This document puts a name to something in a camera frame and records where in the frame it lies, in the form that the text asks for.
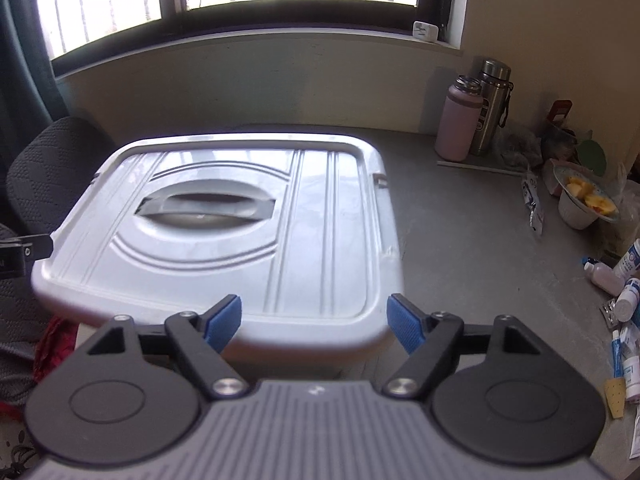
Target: blue gripper pad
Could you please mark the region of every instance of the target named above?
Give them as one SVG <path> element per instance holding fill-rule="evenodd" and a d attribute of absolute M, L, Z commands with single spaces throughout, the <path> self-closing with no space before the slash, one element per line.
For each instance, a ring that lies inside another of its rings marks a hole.
<path fill-rule="evenodd" d="M 386 322 L 409 355 L 426 340 L 420 318 L 393 296 L 386 300 Z"/>
<path fill-rule="evenodd" d="M 240 327 L 241 319 L 242 301 L 240 296 L 234 296 L 209 319 L 204 329 L 204 341 L 216 352 L 222 352 Z"/>

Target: beige wall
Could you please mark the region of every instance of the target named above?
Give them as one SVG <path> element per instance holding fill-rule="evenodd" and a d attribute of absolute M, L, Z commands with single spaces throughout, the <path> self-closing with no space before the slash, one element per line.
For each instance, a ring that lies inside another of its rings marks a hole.
<path fill-rule="evenodd" d="M 513 69 L 513 119 L 533 126 L 569 98 L 570 126 L 592 128 L 610 160 L 629 165 L 640 149 L 639 16 L 640 0 L 467 0 L 462 55 L 367 34 L 222 35 L 58 82 L 73 113 L 120 143 L 252 123 L 432 134 L 456 73 L 492 56 Z"/>

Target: table surface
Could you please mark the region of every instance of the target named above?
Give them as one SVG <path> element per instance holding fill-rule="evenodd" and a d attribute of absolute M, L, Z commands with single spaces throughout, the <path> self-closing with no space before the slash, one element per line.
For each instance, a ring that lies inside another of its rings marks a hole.
<path fill-rule="evenodd" d="M 608 299 L 585 278 L 581 259 L 595 256 L 592 228 L 575 231 L 558 214 L 542 180 L 542 238 L 528 225 L 516 176 L 437 166 L 434 137 L 351 132 L 381 153 L 388 176 L 405 295 L 425 312 L 447 310 L 465 322 L 490 324 L 512 314 L 535 331 L 601 393 L 612 376 L 610 332 L 598 310 Z M 395 344 L 374 366 L 374 382 L 406 358 Z M 625 479 L 635 407 L 607 422 L 593 459 Z"/>

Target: white storage container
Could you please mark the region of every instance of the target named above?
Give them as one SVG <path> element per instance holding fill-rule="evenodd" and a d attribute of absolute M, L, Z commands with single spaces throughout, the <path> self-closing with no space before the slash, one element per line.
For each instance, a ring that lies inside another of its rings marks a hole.
<path fill-rule="evenodd" d="M 40 301 L 98 326 L 159 324 L 242 299 L 225 350 L 241 362 L 343 365 L 389 341 L 402 292 L 378 152 L 344 136 L 221 134 L 121 148 L 33 267 Z"/>

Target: pink tumbler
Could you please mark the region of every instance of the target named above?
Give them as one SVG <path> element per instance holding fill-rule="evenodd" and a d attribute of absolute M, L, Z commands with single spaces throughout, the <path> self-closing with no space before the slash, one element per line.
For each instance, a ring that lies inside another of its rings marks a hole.
<path fill-rule="evenodd" d="M 459 76 L 449 87 L 435 149 L 446 160 L 465 160 L 478 126 L 482 87 L 477 79 Z"/>

